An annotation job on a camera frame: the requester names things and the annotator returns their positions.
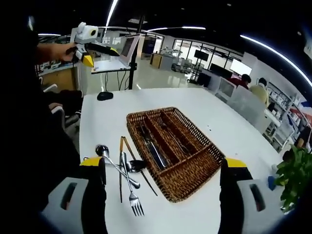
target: laptop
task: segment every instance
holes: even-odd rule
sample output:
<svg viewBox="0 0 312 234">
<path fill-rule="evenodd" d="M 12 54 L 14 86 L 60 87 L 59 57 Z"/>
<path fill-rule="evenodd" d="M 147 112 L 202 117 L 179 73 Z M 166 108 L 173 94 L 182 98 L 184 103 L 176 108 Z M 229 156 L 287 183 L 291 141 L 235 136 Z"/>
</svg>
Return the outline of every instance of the laptop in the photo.
<svg viewBox="0 0 312 234">
<path fill-rule="evenodd" d="M 101 60 L 94 62 L 94 67 L 91 70 L 92 74 L 116 71 L 129 71 L 130 62 L 133 51 L 135 50 L 140 34 L 128 36 L 122 48 L 119 57 L 110 57 L 109 60 Z"/>
</svg>

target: cutlery tray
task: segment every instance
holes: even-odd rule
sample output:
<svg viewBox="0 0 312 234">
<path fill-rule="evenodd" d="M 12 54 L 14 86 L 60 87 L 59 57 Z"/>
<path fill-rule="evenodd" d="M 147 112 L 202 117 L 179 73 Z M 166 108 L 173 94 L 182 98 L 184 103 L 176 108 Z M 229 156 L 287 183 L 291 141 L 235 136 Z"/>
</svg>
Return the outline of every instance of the cutlery tray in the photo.
<svg viewBox="0 0 312 234">
<path fill-rule="evenodd" d="M 144 125 L 153 144 L 167 160 L 160 170 L 138 130 Z M 177 108 L 168 107 L 127 116 L 127 128 L 141 158 L 164 196 L 171 202 L 187 199 L 220 168 L 224 155 Z"/>
</svg>

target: spoon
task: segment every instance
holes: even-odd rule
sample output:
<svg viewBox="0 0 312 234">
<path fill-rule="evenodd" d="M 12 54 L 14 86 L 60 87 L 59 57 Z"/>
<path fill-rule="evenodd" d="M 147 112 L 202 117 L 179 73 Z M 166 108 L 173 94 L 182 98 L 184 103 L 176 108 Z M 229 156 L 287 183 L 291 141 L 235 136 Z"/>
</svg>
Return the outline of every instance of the spoon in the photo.
<svg viewBox="0 0 312 234">
<path fill-rule="evenodd" d="M 96 154 L 100 157 L 106 158 L 107 160 L 110 161 L 110 163 L 114 164 L 111 158 L 109 157 L 109 149 L 106 145 L 97 145 Z M 114 165 L 114 167 L 126 178 L 126 174 L 121 169 L 119 169 L 118 166 Z M 140 188 L 141 185 L 138 182 L 136 182 L 135 180 L 131 178 L 129 178 L 129 180 L 130 180 L 130 183 L 133 185 L 133 187 L 135 187 L 136 189 Z"/>
<path fill-rule="evenodd" d="M 120 167 L 123 165 L 112 164 L 110 162 L 105 162 L 105 165 L 117 166 Z M 130 173 L 139 173 L 146 168 L 146 162 L 143 160 L 131 160 L 126 162 L 127 171 Z"/>
</svg>

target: black mouse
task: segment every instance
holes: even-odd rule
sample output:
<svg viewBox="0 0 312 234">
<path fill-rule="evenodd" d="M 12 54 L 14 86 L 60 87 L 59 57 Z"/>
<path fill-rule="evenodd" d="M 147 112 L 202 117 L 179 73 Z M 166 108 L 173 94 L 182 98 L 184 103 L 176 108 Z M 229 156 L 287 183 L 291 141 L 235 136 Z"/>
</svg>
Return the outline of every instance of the black mouse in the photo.
<svg viewBox="0 0 312 234">
<path fill-rule="evenodd" d="M 113 96 L 114 96 L 113 93 L 110 93 L 110 92 L 100 92 L 100 93 L 97 95 L 97 100 L 99 100 L 99 101 L 105 101 L 105 100 L 112 99 Z"/>
</svg>

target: leaves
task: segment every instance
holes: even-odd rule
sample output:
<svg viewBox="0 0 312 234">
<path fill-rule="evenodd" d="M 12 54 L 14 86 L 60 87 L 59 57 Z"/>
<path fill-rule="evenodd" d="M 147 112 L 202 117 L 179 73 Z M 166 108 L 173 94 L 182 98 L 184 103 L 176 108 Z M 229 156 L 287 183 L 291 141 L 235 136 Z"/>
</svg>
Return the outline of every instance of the leaves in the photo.
<svg viewBox="0 0 312 234">
<path fill-rule="evenodd" d="M 281 195 L 285 211 L 294 207 L 312 178 L 312 154 L 309 154 L 307 149 L 296 148 L 293 145 L 290 153 L 293 153 L 294 157 L 278 164 L 276 173 L 280 176 L 275 179 L 276 185 L 285 186 Z"/>
</svg>

